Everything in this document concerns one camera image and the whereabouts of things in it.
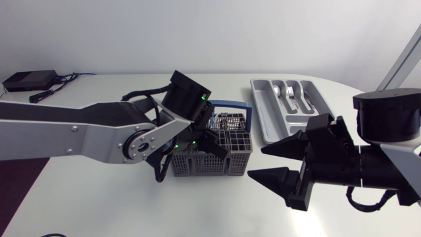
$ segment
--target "power adapter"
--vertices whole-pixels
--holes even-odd
[[[17,72],[3,82],[9,92],[26,92],[32,90],[48,90],[57,76],[55,70],[39,70]]]

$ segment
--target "gray cutlery tray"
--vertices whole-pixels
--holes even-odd
[[[334,116],[322,94],[309,80],[251,79],[250,83],[263,140],[267,144],[277,142],[299,130],[305,131],[307,121],[312,116],[324,113]],[[280,88],[279,97],[274,86]],[[296,103],[287,94],[288,86],[293,87],[293,100]]]

